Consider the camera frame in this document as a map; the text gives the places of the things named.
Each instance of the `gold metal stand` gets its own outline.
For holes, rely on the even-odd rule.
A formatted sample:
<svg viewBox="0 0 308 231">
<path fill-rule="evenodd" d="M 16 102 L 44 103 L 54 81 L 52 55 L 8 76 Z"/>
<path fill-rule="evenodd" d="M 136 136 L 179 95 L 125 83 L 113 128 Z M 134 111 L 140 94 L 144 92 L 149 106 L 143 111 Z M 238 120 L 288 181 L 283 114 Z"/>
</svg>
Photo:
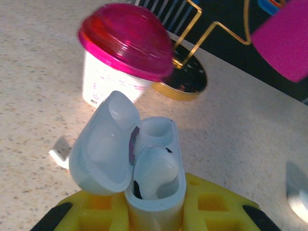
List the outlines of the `gold metal stand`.
<svg viewBox="0 0 308 231">
<path fill-rule="evenodd" d="M 176 43 L 174 44 L 173 49 L 175 51 L 177 51 L 177 48 L 180 46 L 180 43 L 185 39 L 185 37 L 187 36 L 188 32 L 191 30 L 191 28 L 195 25 L 195 23 L 197 22 L 197 20 L 200 18 L 201 14 L 202 14 L 202 9 L 197 6 L 195 3 L 193 3 L 191 0 L 186 0 L 190 5 L 192 5 L 196 10 L 197 13 L 194 16 L 194 18 L 191 20 L 191 22 L 189 23 L 189 25 L 186 27 L 186 29 L 184 30 L 184 32 L 181 34 L 181 36 L 179 37 L 179 39 L 176 41 Z M 251 44 L 251 38 L 250 38 L 250 33 L 249 33 L 249 0 L 244 0 L 244 31 L 245 31 L 245 39 L 242 39 L 241 37 L 239 37 L 238 35 L 236 35 L 233 31 L 231 31 L 229 28 L 227 28 L 224 24 L 222 24 L 221 22 L 215 21 L 213 22 L 208 28 L 207 30 L 204 32 L 204 34 L 199 38 L 199 40 L 197 41 L 196 45 L 194 46 L 194 48 L 189 52 L 188 56 L 184 59 L 184 61 L 180 61 L 178 59 L 178 57 L 174 57 L 173 58 L 173 64 L 174 64 L 174 72 L 171 76 L 169 76 L 169 78 L 164 81 L 164 82 L 160 82 L 160 83 L 154 83 L 152 85 L 152 87 L 159 93 L 175 99 L 175 100 L 180 100 L 180 101 L 190 101 L 193 100 L 195 98 L 198 97 L 198 95 L 200 93 L 202 93 L 202 91 L 206 88 L 207 85 L 207 79 L 206 79 L 206 73 L 205 70 L 202 68 L 200 69 L 199 65 L 196 66 L 196 68 L 199 68 L 199 72 L 203 74 L 204 76 L 202 78 L 199 78 L 199 85 L 197 88 L 192 88 L 192 90 L 187 90 L 185 88 L 174 88 L 173 86 L 171 86 L 171 83 L 179 82 L 181 81 L 181 79 L 179 79 L 181 76 L 183 77 L 185 75 L 186 72 L 188 73 L 188 71 L 192 71 L 192 69 L 188 69 L 185 67 L 189 67 L 191 66 L 190 64 L 188 64 L 188 61 L 193 57 L 195 60 L 196 58 L 194 57 L 194 53 L 196 52 L 196 50 L 200 47 L 200 45 L 203 43 L 203 41 L 209 36 L 209 34 L 214 30 L 214 28 L 216 26 L 221 27 L 222 29 L 224 29 L 226 32 L 228 32 L 232 37 L 234 37 L 236 40 L 238 40 L 240 43 L 242 43 L 243 45 L 250 45 Z M 198 83 L 196 83 L 196 79 L 192 79 L 192 81 L 194 82 L 194 85 L 197 86 Z"/>
</svg>

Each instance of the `gold wire frame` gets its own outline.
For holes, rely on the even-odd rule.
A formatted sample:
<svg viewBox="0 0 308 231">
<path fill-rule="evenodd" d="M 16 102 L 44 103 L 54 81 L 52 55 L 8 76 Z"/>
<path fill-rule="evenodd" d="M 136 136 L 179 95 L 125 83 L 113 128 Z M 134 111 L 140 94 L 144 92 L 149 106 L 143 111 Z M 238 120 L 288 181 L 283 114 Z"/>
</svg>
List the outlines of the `gold wire frame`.
<svg viewBox="0 0 308 231">
<path fill-rule="evenodd" d="M 174 44 L 173 49 L 175 50 L 178 45 L 185 39 L 186 35 L 188 34 L 188 32 L 191 30 L 191 28 L 195 25 L 195 23 L 197 22 L 197 20 L 199 19 L 199 17 L 202 14 L 202 9 L 197 6 L 195 3 L 193 3 L 191 0 L 186 0 L 190 5 L 192 5 L 196 10 L 197 10 L 197 14 L 194 16 L 194 18 L 191 20 L 191 22 L 188 24 L 188 26 L 186 27 L 186 29 L 184 30 L 184 32 L 181 34 L 181 36 L 179 37 L 179 39 L 177 40 L 177 42 Z M 214 28 L 216 26 L 221 27 L 222 29 L 224 29 L 226 32 L 228 32 L 232 37 L 234 37 L 236 40 L 238 40 L 239 42 L 241 42 L 242 44 L 248 46 L 251 44 L 251 38 L 250 38 L 250 33 L 249 33 L 249 0 L 244 0 L 244 31 L 245 31 L 245 36 L 246 36 L 246 40 L 242 39 L 241 37 L 239 37 L 237 34 L 235 34 L 233 31 L 231 31 L 229 28 L 227 28 L 224 24 L 222 24 L 221 22 L 215 21 L 212 22 L 212 24 L 206 29 L 206 31 L 204 32 L 204 34 L 199 38 L 199 40 L 197 41 L 196 45 L 194 46 L 194 48 L 190 51 L 190 53 L 188 54 L 188 56 L 184 59 L 183 62 L 173 58 L 173 64 L 176 68 L 181 69 L 181 67 L 183 67 L 187 61 L 193 56 L 193 54 L 196 52 L 196 50 L 200 47 L 200 45 L 203 43 L 203 41 L 209 36 L 209 34 L 214 30 Z"/>
</svg>

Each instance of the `black rubber corner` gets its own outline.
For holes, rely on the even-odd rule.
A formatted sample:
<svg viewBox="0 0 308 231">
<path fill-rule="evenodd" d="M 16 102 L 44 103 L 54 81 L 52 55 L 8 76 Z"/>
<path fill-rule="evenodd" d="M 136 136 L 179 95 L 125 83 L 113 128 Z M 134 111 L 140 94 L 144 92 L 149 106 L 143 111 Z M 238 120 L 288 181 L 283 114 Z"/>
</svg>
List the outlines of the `black rubber corner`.
<svg viewBox="0 0 308 231">
<path fill-rule="evenodd" d="M 243 209 L 260 231 L 281 231 L 278 226 L 260 209 L 250 205 L 244 205 Z"/>
<path fill-rule="evenodd" d="M 52 208 L 30 231 L 54 231 L 72 206 L 67 202 Z"/>
</svg>

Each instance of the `magenta plastic lid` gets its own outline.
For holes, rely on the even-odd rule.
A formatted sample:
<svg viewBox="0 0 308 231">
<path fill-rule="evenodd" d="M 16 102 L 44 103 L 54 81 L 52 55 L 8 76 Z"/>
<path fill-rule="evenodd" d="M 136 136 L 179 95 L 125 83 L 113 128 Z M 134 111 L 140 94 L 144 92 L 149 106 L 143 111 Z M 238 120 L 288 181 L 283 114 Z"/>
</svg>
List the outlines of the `magenta plastic lid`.
<svg viewBox="0 0 308 231">
<path fill-rule="evenodd" d="M 78 36 L 97 59 L 127 74 L 158 82 L 173 71 L 171 39 L 146 8 L 107 4 L 85 19 Z"/>
</svg>

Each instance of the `white plastic piece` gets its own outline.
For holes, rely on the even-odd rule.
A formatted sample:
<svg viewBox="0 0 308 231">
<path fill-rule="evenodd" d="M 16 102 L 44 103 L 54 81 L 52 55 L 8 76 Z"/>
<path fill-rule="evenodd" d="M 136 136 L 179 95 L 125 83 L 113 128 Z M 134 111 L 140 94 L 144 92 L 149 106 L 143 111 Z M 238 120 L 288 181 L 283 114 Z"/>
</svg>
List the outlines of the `white plastic piece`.
<svg viewBox="0 0 308 231">
<path fill-rule="evenodd" d="M 82 95 L 93 107 L 97 108 L 114 90 L 134 103 L 151 84 L 151 81 L 115 70 L 85 51 Z"/>
<path fill-rule="evenodd" d="M 55 149 L 51 149 L 48 153 L 54 159 L 57 165 L 65 169 L 69 168 L 68 166 L 69 155 L 64 156 Z"/>
<path fill-rule="evenodd" d="M 308 223 L 308 192 L 301 189 L 299 192 L 289 193 L 288 202 L 295 214 Z"/>
<path fill-rule="evenodd" d="M 143 200 L 158 200 L 157 191 L 161 186 L 172 183 L 179 173 L 179 166 L 166 148 L 152 146 L 139 155 L 134 167 L 134 181 L 139 185 Z M 170 196 L 165 192 L 162 198 Z"/>
<path fill-rule="evenodd" d="M 133 181 L 125 190 L 134 231 L 178 231 L 182 222 L 186 178 L 183 169 L 176 123 L 166 117 L 150 117 L 141 121 L 136 145 L 138 150 L 149 146 L 167 147 L 179 167 L 178 175 L 169 184 L 159 188 L 158 200 L 141 200 L 133 193 Z M 143 154 L 135 152 L 135 163 Z"/>
<path fill-rule="evenodd" d="M 114 91 L 95 111 L 77 138 L 69 159 L 73 180 L 96 195 L 124 191 L 130 184 L 129 140 L 140 125 L 134 104 Z"/>
</svg>

